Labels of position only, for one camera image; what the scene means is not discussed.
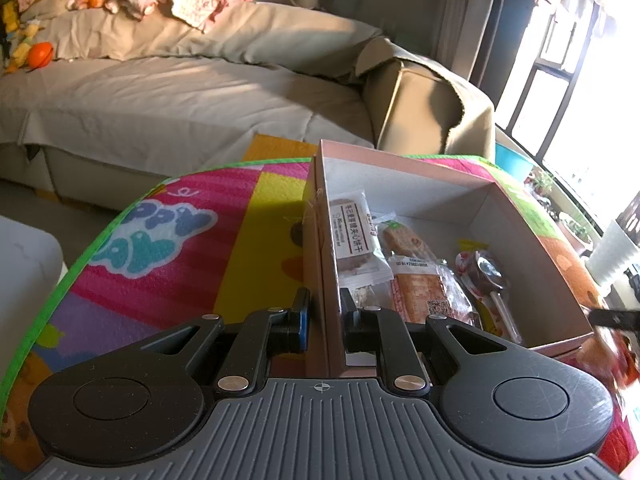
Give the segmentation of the orange bread snack packet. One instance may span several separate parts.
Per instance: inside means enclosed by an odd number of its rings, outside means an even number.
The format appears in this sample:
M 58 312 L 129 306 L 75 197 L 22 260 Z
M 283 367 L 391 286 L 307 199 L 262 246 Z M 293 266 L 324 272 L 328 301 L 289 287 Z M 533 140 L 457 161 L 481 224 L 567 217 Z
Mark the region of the orange bread snack packet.
M 409 323 L 421 324 L 431 315 L 454 318 L 480 327 L 480 316 L 454 272 L 439 262 L 393 255 L 388 259 L 394 310 Z

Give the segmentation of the white biscuit packet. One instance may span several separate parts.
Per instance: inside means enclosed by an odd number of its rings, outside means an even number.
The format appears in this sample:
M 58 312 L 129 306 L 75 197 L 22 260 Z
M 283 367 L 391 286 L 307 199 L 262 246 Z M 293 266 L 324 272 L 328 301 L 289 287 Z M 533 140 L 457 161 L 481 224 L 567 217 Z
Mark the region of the white biscuit packet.
M 330 228 L 338 282 L 349 290 L 376 286 L 394 277 L 378 240 L 362 188 L 330 201 Z

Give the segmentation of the small orange snack packet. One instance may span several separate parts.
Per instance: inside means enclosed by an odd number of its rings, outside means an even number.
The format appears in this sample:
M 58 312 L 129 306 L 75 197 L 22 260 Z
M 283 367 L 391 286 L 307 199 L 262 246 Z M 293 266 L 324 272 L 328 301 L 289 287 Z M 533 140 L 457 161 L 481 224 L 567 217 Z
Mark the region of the small orange snack packet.
M 423 238 L 405 224 L 387 220 L 380 222 L 376 228 L 386 257 L 401 256 L 433 262 L 438 260 Z

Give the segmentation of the pink cardboard box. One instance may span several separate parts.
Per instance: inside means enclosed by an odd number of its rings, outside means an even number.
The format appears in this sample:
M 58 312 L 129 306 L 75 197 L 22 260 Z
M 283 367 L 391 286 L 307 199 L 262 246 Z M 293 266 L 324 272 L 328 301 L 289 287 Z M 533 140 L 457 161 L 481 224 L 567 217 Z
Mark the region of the pink cardboard box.
M 582 309 L 596 289 L 544 211 L 526 219 L 524 192 L 511 191 L 477 162 L 414 159 L 324 141 L 312 159 L 304 202 L 304 283 L 311 290 L 306 372 L 374 374 L 375 359 L 346 359 L 330 203 L 363 191 L 375 214 L 398 215 L 436 256 L 454 261 L 460 240 L 487 244 L 509 280 L 508 305 L 525 347 L 564 360 L 591 337 Z

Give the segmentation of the rice cracker packet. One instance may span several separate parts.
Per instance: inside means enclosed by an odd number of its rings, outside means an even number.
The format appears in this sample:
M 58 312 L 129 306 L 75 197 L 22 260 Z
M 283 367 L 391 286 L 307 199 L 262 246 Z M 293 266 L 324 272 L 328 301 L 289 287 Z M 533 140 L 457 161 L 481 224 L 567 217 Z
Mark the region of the rice cracker packet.
M 357 309 L 386 308 L 390 301 L 386 284 L 349 287 L 348 291 Z

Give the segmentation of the colourful cartoon play mat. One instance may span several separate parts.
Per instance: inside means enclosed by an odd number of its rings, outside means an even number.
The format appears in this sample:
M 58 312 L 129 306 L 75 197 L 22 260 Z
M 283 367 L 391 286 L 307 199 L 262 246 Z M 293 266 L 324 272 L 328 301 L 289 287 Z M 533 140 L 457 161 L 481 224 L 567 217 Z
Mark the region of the colourful cartoon play mat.
M 431 315 L 407 326 L 430 392 L 395 396 L 374 353 L 345 349 L 375 359 L 371 377 L 307 374 L 311 294 L 307 350 L 272 358 L 262 390 L 218 396 L 224 328 L 308 288 L 311 162 L 171 179 L 105 229 L 2 380 L 3 478 L 638 477 L 638 437 L 601 379 L 637 382 L 621 336 L 559 360 Z

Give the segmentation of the teal plastic bucket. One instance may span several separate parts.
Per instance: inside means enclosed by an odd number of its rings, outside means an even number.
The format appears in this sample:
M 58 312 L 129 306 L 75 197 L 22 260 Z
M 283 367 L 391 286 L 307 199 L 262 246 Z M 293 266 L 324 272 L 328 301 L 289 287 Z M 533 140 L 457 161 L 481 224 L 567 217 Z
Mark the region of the teal plastic bucket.
M 534 163 L 528 157 L 502 144 L 496 145 L 496 165 L 521 183 L 525 182 L 534 168 Z

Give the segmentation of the grey sofa bed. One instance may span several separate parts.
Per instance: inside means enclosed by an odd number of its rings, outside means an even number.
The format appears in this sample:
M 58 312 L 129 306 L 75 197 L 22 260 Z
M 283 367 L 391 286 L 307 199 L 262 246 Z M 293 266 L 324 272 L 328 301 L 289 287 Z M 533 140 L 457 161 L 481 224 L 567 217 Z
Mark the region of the grey sofa bed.
M 46 67 L 6 74 L 1 46 L 1 175 L 43 194 L 120 209 L 263 136 L 495 155 L 491 100 L 453 55 L 427 56 L 464 40 L 446 0 L 253 0 L 208 32 L 67 1 L 17 0 L 53 46 Z

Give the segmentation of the orange toy ball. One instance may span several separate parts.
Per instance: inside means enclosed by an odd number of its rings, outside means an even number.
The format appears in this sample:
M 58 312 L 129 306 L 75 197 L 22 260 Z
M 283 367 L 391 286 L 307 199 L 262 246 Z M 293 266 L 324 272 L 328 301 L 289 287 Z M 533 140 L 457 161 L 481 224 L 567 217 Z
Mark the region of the orange toy ball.
M 53 60 L 53 55 L 54 49 L 50 42 L 34 44 L 28 52 L 27 65 L 31 70 L 39 70 Z

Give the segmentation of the yellow plush toy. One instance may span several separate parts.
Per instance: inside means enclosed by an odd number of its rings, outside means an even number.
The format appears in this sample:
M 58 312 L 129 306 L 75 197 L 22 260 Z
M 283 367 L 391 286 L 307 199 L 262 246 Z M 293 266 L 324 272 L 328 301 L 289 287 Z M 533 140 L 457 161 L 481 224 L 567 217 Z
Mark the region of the yellow plush toy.
M 18 16 L 17 0 L 11 0 L 2 6 L 2 22 L 4 36 L 2 37 L 2 52 L 4 57 L 4 72 L 12 74 L 22 68 L 34 38 L 42 29 L 36 18 L 22 22 Z

